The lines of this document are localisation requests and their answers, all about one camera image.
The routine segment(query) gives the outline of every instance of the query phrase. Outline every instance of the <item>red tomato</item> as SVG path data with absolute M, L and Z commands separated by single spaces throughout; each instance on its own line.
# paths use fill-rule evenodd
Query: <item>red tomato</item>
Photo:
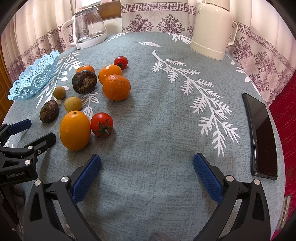
M 114 60 L 114 64 L 118 65 L 121 69 L 125 69 L 128 65 L 128 59 L 123 56 L 119 56 Z
M 91 119 L 91 130 L 98 137 L 108 136 L 113 130 L 112 117 L 104 112 L 95 114 Z

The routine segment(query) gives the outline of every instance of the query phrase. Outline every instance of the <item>tomato stem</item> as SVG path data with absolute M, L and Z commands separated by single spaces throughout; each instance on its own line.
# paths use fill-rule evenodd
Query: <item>tomato stem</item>
M 109 119 L 106 120 L 106 123 L 105 125 L 103 126 L 103 123 L 102 122 L 99 122 L 98 123 L 98 126 L 99 126 L 99 129 L 96 130 L 96 131 L 93 131 L 93 133 L 100 133 L 99 136 L 103 136 L 103 134 L 110 134 L 113 127 L 112 126 L 109 126 Z

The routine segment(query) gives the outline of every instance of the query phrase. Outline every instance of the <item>patterned curtain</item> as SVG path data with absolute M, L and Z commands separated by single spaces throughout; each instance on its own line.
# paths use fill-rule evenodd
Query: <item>patterned curtain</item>
M 61 26 L 76 12 L 75 0 L 29 0 L 10 20 L 1 35 L 5 65 L 12 82 L 44 54 L 68 49 Z M 73 42 L 72 24 L 66 32 Z
M 122 31 L 162 32 L 191 37 L 196 7 L 202 0 L 121 0 Z M 227 48 L 270 105 L 296 68 L 296 40 L 266 0 L 231 0 L 238 24 Z

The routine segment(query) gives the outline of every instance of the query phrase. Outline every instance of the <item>tablecloth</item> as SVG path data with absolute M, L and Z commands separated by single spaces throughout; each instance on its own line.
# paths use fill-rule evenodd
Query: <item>tablecloth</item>
M 54 147 L 38 157 L 39 179 L 55 182 L 82 166 L 93 153 L 100 155 L 103 171 L 83 202 L 82 214 L 102 240 L 148 240 L 161 230 L 184 241 L 195 238 L 213 213 L 213 202 L 193 169 L 193 156 L 201 152 L 211 165 L 238 181 L 251 182 L 250 131 L 242 93 L 262 100 L 258 91 L 230 57 L 217 61 L 190 49 L 190 38 L 162 33 L 120 33 L 96 46 L 60 54 L 56 75 L 43 91 L 25 101 L 15 101 L 6 123 L 31 119 L 32 127 L 12 136 L 9 147 L 25 144 L 53 132 Z M 99 70 L 117 56 L 128 58 L 123 76 L 131 83 L 129 97 L 108 100 L 98 82 L 85 96 L 71 84 L 76 69 L 90 64 Z M 55 87 L 64 86 L 67 97 L 83 100 L 82 111 L 89 119 L 106 112 L 114 130 L 106 138 L 91 135 L 81 151 L 67 150 L 59 139 L 59 124 L 66 114 L 51 123 L 39 120 L 42 105 L 53 98 Z M 278 132 L 274 128 L 278 155 L 278 179 L 262 179 L 273 233 L 282 208 L 285 175 Z M 28 197 L 33 181 L 23 183 Z M 67 233 L 70 229 L 57 202 L 57 213 Z M 224 229 L 231 228 L 239 208 Z M 23 207 L 17 231 L 23 233 Z

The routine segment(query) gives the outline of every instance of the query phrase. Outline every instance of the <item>white handle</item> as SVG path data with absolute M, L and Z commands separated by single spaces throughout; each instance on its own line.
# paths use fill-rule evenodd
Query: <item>white handle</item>
M 237 29 L 238 29 L 237 23 L 235 21 L 233 21 L 233 23 L 234 23 L 233 34 L 232 34 L 230 42 L 228 42 L 227 45 L 233 45 L 234 44 L 235 36 L 237 34 Z
M 62 37 L 63 37 L 63 39 L 64 39 L 64 41 L 65 41 L 65 44 L 68 46 L 68 47 L 73 47 L 73 46 L 75 46 L 75 40 L 74 40 L 74 42 L 73 43 L 70 43 L 70 41 L 69 41 L 69 39 L 68 39 L 68 37 L 66 36 L 66 26 L 69 24 L 69 23 L 71 23 L 71 22 L 73 22 L 73 24 L 74 24 L 74 20 L 73 19 L 70 19 L 70 20 L 68 20 L 67 22 L 65 22 L 63 25 L 62 25 L 62 28 L 61 28 L 61 33 L 62 33 Z

